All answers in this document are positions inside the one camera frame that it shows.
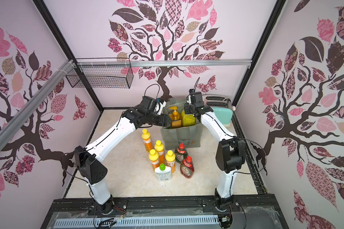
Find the orange pump soap bottle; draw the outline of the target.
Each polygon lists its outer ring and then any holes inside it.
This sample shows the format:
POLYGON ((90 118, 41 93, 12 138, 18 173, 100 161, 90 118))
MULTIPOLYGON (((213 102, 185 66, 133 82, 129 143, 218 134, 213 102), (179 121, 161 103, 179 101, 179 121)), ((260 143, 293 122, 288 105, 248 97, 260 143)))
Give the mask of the orange pump soap bottle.
POLYGON ((177 111, 177 109, 178 109, 177 106, 169 107, 169 110, 172 110, 172 113, 170 114, 170 118, 172 120, 171 128, 180 128, 180 127, 182 127, 181 115, 177 111))

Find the large yellow dish soap bottle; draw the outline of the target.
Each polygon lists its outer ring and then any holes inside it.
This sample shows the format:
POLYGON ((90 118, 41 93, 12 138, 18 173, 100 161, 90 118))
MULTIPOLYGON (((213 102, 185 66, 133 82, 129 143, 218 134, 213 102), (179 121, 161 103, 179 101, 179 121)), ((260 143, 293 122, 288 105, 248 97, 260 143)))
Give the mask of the large yellow dish soap bottle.
POLYGON ((182 126, 189 127, 196 124, 196 118, 193 114, 186 114, 185 111, 182 111, 182 126))

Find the grey-green shopping bag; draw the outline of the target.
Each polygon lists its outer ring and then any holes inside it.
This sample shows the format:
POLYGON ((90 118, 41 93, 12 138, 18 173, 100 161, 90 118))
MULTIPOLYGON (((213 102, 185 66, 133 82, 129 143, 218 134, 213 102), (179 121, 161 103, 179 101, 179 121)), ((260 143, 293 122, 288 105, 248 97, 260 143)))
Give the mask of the grey-green shopping bag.
MULTIPOLYGON (((169 108, 172 106, 177 106, 177 111, 181 113, 184 111, 185 103, 184 99, 170 98, 162 113, 170 115, 172 110, 169 110, 169 108)), ((203 125, 197 120, 195 125, 189 127, 163 127, 161 136, 167 150, 175 150, 181 143, 184 143, 186 148, 199 148, 201 146, 202 131, 203 125)))

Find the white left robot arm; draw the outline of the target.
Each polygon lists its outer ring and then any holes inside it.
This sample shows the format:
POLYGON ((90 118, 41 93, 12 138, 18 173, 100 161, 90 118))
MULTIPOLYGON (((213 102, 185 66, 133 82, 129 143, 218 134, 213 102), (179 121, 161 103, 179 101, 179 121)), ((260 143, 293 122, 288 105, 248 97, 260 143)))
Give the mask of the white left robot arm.
POLYGON ((82 179, 93 194, 96 206, 106 215, 114 209, 114 202, 108 190, 106 175, 108 169, 102 164, 111 150, 125 137, 145 124, 167 127, 172 123, 167 114, 129 108, 124 111, 116 124, 93 143, 74 150, 75 164, 82 179))

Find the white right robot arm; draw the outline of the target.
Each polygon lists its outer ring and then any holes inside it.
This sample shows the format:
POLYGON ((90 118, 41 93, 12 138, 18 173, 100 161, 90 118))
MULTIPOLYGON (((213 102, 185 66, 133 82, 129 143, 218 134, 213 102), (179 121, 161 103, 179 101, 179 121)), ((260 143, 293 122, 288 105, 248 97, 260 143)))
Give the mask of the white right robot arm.
POLYGON ((220 211, 236 202, 234 184, 242 165, 245 164, 245 141, 231 133, 216 117, 213 109, 203 103, 184 105, 185 114, 192 114, 218 142, 216 164, 222 171, 215 189, 215 205, 220 211))

